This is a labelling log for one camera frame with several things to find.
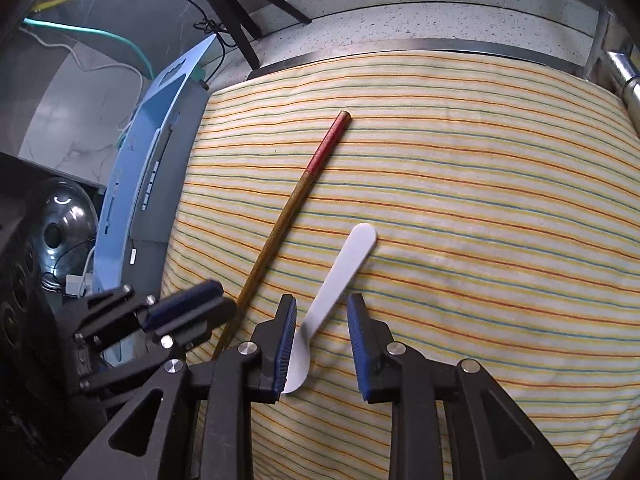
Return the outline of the white plastic spork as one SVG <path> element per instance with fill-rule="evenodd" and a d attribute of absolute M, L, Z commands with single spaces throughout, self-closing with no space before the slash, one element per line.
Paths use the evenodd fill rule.
<path fill-rule="evenodd" d="M 349 232 L 349 236 L 296 330 L 290 362 L 288 362 L 284 394 L 295 392 L 306 382 L 310 370 L 311 339 L 326 322 L 337 300 L 341 298 L 367 260 L 377 238 L 375 228 L 369 223 L 358 223 Z"/>

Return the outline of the lone red-tipped wooden chopstick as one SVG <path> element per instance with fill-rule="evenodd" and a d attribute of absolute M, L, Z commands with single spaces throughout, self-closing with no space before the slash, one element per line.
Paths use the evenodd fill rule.
<path fill-rule="evenodd" d="M 248 274 L 238 299 L 235 301 L 236 307 L 238 308 L 238 310 L 236 310 L 236 315 L 226 324 L 226 326 L 224 326 L 224 331 L 216 344 L 212 356 L 213 360 L 217 359 L 218 356 L 220 356 L 221 353 L 229 347 L 229 344 L 231 344 L 234 335 L 244 320 L 244 316 L 250 306 L 250 302 L 253 300 L 260 284 L 262 284 L 262 279 L 266 275 L 274 258 L 277 257 L 278 251 L 285 240 L 286 234 L 288 234 L 288 230 L 292 226 L 300 208 L 303 207 L 304 201 L 314 187 L 314 182 L 317 181 L 319 174 L 322 173 L 323 168 L 326 166 L 326 163 L 330 159 L 337 144 L 342 140 L 342 137 L 351 122 L 352 115 L 349 114 L 349 112 L 346 112 L 346 110 L 341 110 L 334 119 L 334 122 L 332 122 L 332 125 L 322 139 L 322 142 L 312 155 L 308 165 L 288 198 L 288 201 L 280 212 L 277 221 L 274 222 L 271 232 L 267 237 L 264 246 L 262 246 L 262 250 L 257 257 L 252 270 L 250 270 L 250 274 Z"/>

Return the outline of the white power adapter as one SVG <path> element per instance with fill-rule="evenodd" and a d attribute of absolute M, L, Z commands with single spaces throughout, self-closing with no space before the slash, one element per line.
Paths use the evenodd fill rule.
<path fill-rule="evenodd" d="M 67 296 L 82 297 L 91 285 L 91 275 L 67 274 L 64 292 Z"/>

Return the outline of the glass pot lid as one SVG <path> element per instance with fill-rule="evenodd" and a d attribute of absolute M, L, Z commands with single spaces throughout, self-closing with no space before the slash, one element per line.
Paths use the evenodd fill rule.
<path fill-rule="evenodd" d="M 96 208 L 79 184 L 54 178 L 38 190 L 35 213 L 32 248 L 40 284 L 49 292 L 64 292 L 67 275 L 82 273 L 96 241 Z"/>

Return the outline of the blue plastic drainer basket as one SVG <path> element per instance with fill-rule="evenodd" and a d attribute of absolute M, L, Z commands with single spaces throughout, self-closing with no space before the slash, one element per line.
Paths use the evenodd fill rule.
<path fill-rule="evenodd" d="M 208 37 L 153 80 L 118 150 L 93 254 L 93 290 L 130 285 L 160 294 L 169 237 L 208 92 L 201 58 Z"/>

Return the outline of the striped yellow cloth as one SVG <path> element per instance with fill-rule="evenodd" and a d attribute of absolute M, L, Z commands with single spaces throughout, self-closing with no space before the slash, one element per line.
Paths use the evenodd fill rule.
<path fill-rule="evenodd" d="M 214 92 L 186 165 L 170 295 L 244 285 L 338 113 L 352 123 L 236 336 L 306 311 L 350 230 L 352 281 L 430 359 L 480 361 L 582 479 L 639 428 L 639 138 L 623 101 L 544 66 L 442 52 L 321 61 Z"/>

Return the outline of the chrome faucet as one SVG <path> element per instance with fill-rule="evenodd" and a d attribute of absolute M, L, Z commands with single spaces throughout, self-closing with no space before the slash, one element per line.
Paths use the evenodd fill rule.
<path fill-rule="evenodd" d="M 639 131 L 639 69 L 632 62 L 633 50 L 630 33 L 611 9 L 602 6 L 582 76 L 618 96 Z"/>

